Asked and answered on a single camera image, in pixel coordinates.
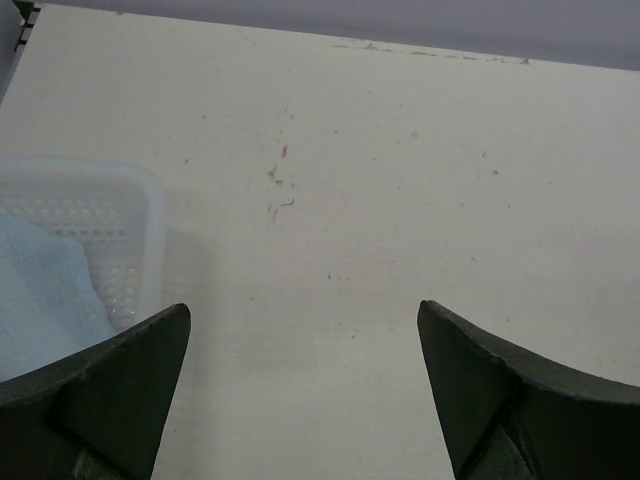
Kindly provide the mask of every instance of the plastic basket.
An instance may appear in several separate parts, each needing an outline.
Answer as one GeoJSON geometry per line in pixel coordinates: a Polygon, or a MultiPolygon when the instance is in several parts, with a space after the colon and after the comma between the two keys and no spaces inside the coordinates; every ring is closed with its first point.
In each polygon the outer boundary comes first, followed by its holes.
{"type": "Polygon", "coordinates": [[[0,155],[0,213],[84,246],[116,330],[158,312],[166,206],[149,172],[119,162],[0,155]]]}

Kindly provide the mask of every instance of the white tabletop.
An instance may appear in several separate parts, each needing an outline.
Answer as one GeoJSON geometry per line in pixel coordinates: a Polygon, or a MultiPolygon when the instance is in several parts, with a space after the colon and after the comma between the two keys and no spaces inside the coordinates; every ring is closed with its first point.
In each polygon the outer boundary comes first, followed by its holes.
{"type": "Polygon", "coordinates": [[[54,6],[0,108],[167,187],[158,479],[451,479],[425,298],[640,384],[639,132],[637,73],[54,6]]]}

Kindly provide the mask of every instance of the light blue towel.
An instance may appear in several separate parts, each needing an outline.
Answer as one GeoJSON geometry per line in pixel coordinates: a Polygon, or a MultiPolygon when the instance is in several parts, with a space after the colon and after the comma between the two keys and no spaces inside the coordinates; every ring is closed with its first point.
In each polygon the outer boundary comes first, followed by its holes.
{"type": "Polygon", "coordinates": [[[0,215],[0,381],[115,333],[82,245],[0,215]]]}

